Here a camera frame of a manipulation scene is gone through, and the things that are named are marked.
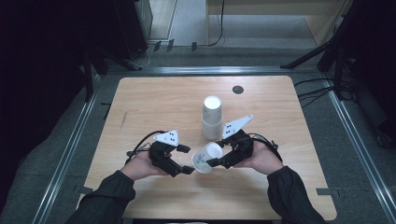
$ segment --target tripod stand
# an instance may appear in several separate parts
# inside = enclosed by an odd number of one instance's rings
[[[337,97],[342,100],[341,96],[341,81],[343,75],[343,68],[345,65],[345,45],[348,42],[351,33],[351,27],[356,23],[355,20],[358,18],[358,12],[361,10],[362,0],[354,0],[352,6],[344,20],[341,22],[340,27],[335,32],[335,35],[320,47],[308,52],[303,57],[295,60],[292,63],[280,65],[280,68],[292,69],[298,65],[308,61],[309,59],[319,55],[325,51],[320,61],[318,62],[317,68],[320,72],[329,71],[332,64],[335,62],[335,74],[333,90]]]

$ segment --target person's arm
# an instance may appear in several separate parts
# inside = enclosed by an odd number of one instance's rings
[[[309,202],[300,176],[288,166],[284,166],[265,144],[254,142],[252,156],[235,167],[250,167],[267,175],[268,198],[271,206],[282,217],[282,223],[326,223]]]
[[[120,223],[126,206],[134,199],[134,182],[150,175],[167,173],[151,164],[146,151],[140,152],[106,177],[97,190],[85,195],[66,223]]]

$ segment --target small white cup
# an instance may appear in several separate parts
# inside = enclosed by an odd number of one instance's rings
[[[222,148],[218,144],[210,142],[204,148],[192,155],[192,165],[198,172],[207,174],[212,171],[213,168],[207,164],[206,161],[220,158],[221,156]]]
[[[204,121],[202,118],[202,134],[208,140],[217,140],[221,137],[221,129],[222,129],[222,116],[219,123],[211,125]]]
[[[221,100],[218,96],[210,95],[204,99],[202,118],[209,125],[218,124],[222,120]]]

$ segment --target black hole on table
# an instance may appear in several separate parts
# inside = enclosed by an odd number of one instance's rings
[[[233,87],[233,93],[235,94],[241,94],[242,92],[244,92],[244,88],[241,86],[234,86]]]

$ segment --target robotic hand controller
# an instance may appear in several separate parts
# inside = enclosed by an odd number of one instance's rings
[[[155,133],[160,134],[154,136],[155,142],[150,145],[149,149],[144,149],[148,143],[141,147],[142,143]],[[188,153],[190,151],[189,147],[180,145],[178,143],[177,130],[173,130],[171,132],[156,131],[148,134],[142,141],[140,141],[134,151],[130,151],[127,153],[129,159],[125,162],[125,164],[128,163],[131,158],[137,155],[137,153],[139,153],[140,151],[148,151],[151,163],[154,166],[157,166],[160,169],[164,170],[172,177],[175,177],[178,174],[190,175],[195,170],[194,168],[190,166],[181,167],[171,159],[171,152],[175,149],[184,153]]]
[[[256,133],[245,133],[242,128],[253,119],[253,115],[234,120],[224,124],[221,141],[216,142],[219,146],[229,145],[232,151],[220,159],[206,161],[211,167],[224,166],[226,169],[236,165],[238,162],[251,157],[253,153],[253,142],[264,143],[282,161],[277,152],[277,144],[269,142],[263,136]]]

